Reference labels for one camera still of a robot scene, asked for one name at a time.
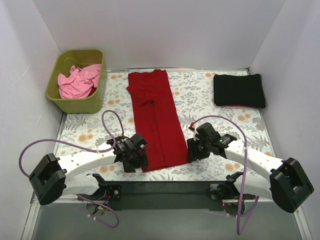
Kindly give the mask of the red t shirt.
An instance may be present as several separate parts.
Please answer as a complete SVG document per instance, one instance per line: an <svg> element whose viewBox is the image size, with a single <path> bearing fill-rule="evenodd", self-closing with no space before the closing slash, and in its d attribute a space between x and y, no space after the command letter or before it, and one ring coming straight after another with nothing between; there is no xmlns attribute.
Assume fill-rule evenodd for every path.
<svg viewBox="0 0 320 240"><path fill-rule="evenodd" d="M188 148L165 70L128 74L135 130L148 144L151 172L187 164Z"/></svg>

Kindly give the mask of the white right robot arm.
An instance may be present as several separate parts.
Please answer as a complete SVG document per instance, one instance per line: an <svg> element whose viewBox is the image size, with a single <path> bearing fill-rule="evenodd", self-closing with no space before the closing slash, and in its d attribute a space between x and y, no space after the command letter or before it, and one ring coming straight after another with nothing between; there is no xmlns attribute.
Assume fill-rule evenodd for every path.
<svg viewBox="0 0 320 240"><path fill-rule="evenodd" d="M298 160L268 156L252 148L245 148L236 137L220 135L206 122L197 128L190 126L193 138L188 139L189 162L208 158L211 154L243 165L262 176L262 180L250 178L237 171L212 188L212 195L224 200L237 199L241 195L260 196L273 200L282 210L294 213L314 192L314 187Z"/></svg>

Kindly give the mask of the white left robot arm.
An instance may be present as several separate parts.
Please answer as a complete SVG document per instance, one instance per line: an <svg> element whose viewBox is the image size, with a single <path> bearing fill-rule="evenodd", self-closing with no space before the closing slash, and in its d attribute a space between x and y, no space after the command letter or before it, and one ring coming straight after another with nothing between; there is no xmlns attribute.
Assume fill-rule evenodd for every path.
<svg viewBox="0 0 320 240"><path fill-rule="evenodd" d="M136 133L132 137L109 139L93 151L56 157L45 155L29 176L34 193L42 206L66 195L84 196L93 201L118 199L121 188L108 186L98 173L87 172L105 165L122 163L126 173L148 166L148 143Z"/></svg>

